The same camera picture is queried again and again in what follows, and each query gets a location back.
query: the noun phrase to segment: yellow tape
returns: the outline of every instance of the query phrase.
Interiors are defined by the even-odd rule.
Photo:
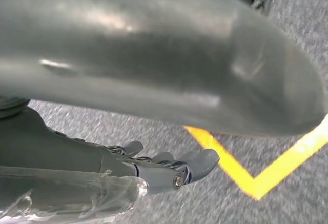
[[[185,127],[202,147],[219,155],[219,165],[246,194],[256,200],[275,187],[328,142],[328,115],[316,129],[305,135],[258,176],[253,178],[216,138],[203,129]]]

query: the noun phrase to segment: gray carpet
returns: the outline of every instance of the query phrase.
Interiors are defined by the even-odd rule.
[[[328,87],[328,0],[274,0],[270,19],[309,54]],[[33,101],[51,127],[104,145],[143,142],[144,155],[181,155],[200,146],[182,127],[108,112]],[[244,167],[257,175],[297,138],[217,136]],[[327,223],[328,147],[255,201],[217,168],[179,193],[148,196],[115,223]]]

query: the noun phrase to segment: plastic wrap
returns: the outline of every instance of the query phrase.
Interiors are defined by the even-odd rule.
[[[138,177],[0,167],[0,224],[109,223],[147,193]]]

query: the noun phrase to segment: bolt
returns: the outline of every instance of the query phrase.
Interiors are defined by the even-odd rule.
[[[173,186],[176,189],[180,188],[183,184],[182,177],[179,174],[177,174],[174,177]]]

